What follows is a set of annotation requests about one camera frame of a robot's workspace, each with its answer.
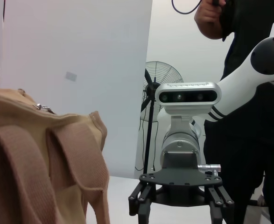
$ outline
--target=electric fan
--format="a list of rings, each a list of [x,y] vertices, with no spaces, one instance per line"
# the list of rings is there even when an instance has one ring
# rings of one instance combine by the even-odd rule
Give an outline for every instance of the electric fan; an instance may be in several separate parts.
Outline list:
[[[161,106],[155,101],[155,91],[163,83],[183,83],[183,78],[171,65],[163,62],[147,62],[143,87],[143,103],[140,119],[148,122],[144,170],[147,173],[152,123],[157,122]]]

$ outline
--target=zipper pull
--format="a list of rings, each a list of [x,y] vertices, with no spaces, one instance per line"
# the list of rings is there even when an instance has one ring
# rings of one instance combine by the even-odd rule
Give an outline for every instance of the zipper pull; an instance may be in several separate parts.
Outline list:
[[[36,104],[36,105],[34,105],[39,111],[41,110],[41,109],[43,109],[43,110],[46,110],[47,112],[50,112],[50,113],[52,113],[52,114],[55,114],[53,111],[52,111],[52,109],[50,108],[50,107],[48,107],[48,106],[44,106],[44,105],[41,105],[41,104]]]

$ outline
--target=canvas bag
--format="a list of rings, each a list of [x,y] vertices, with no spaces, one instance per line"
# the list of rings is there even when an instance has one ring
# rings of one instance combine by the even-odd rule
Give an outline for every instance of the canvas bag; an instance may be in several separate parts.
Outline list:
[[[109,224],[106,134],[98,112],[59,116],[0,89],[0,224],[84,224],[88,203]]]

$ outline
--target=fan blade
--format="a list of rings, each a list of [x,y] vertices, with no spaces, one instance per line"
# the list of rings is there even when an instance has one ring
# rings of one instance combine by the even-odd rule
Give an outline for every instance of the fan blade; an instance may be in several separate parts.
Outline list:
[[[146,100],[144,100],[141,106],[141,112],[147,107],[150,101],[151,101],[151,97],[147,97]]]
[[[154,89],[154,86],[153,86],[153,84],[152,84],[152,80],[151,80],[150,74],[149,74],[149,72],[147,71],[147,69],[145,69],[145,79],[146,79],[146,81],[147,81],[147,83],[148,83],[149,88],[153,90],[153,89]]]

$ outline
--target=black shirt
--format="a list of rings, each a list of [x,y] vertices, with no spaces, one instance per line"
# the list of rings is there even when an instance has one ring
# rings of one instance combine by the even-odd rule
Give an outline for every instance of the black shirt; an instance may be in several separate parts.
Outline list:
[[[223,41],[234,32],[222,78],[236,70],[274,23],[274,0],[227,0],[220,18]],[[209,131],[274,144],[274,85],[262,84],[251,101],[226,118],[205,124]]]

